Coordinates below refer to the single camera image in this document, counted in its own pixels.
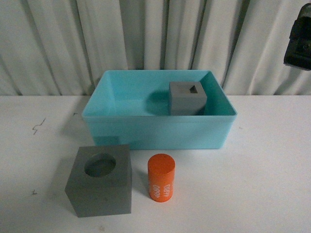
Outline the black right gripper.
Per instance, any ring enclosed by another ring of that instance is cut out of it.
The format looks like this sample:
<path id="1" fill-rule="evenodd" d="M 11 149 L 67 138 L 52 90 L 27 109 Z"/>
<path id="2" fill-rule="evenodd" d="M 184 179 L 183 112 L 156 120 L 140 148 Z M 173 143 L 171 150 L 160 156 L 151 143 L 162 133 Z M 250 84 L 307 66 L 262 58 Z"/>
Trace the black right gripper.
<path id="1" fill-rule="evenodd" d="M 284 64 L 304 70 L 311 69 L 311 4 L 299 11 L 291 29 Z"/>

